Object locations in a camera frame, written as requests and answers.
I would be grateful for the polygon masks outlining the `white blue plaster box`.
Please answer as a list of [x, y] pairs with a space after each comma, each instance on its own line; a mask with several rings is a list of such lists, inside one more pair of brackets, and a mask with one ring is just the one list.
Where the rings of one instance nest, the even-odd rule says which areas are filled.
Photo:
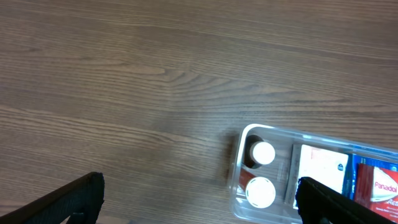
[[285, 203], [298, 209], [295, 194], [299, 179], [311, 177], [338, 193], [343, 191], [348, 155], [305, 144], [294, 144]]

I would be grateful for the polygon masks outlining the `blue medicine box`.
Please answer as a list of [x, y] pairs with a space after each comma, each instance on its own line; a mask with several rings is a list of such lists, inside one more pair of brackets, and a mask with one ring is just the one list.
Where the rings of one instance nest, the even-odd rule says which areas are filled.
[[369, 166], [376, 166], [380, 168], [385, 168], [387, 170], [397, 171], [397, 163], [374, 159], [370, 157], [364, 157], [357, 154], [349, 154], [348, 163], [345, 171], [345, 182], [343, 184], [343, 191], [341, 194], [351, 200], [354, 200], [359, 164], [366, 164]]

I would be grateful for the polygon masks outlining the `dark bottle white cap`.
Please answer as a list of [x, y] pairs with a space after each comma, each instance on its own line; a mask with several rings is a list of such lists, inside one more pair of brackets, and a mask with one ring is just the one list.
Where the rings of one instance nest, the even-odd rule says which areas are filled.
[[271, 143], [257, 135], [250, 135], [244, 144], [243, 164], [250, 169], [269, 165], [275, 159], [275, 149]]

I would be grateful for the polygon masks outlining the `orange bottle white cap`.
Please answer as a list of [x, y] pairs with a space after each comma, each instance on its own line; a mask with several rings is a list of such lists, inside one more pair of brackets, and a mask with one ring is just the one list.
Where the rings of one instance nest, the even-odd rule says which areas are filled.
[[255, 176], [246, 169], [241, 169], [239, 186], [243, 189], [247, 201], [255, 208], [267, 208], [274, 203], [274, 184], [265, 177]]

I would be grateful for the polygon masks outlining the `red medicine box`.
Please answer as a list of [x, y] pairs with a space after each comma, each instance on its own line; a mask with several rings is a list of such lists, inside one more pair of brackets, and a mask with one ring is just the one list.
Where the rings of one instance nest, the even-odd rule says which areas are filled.
[[359, 164], [354, 201], [397, 223], [397, 171]]

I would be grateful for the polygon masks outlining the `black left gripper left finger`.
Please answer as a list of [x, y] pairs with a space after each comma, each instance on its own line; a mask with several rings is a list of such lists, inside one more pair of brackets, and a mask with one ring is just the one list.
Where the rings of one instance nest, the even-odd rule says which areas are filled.
[[104, 203], [104, 177], [90, 172], [1, 217], [1, 223], [96, 223]]

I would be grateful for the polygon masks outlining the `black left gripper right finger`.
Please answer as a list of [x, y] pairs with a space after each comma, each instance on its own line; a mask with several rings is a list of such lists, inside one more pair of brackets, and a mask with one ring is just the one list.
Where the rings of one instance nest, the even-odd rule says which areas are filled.
[[394, 224], [311, 177], [299, 179], [295, 199], [303, 224]]

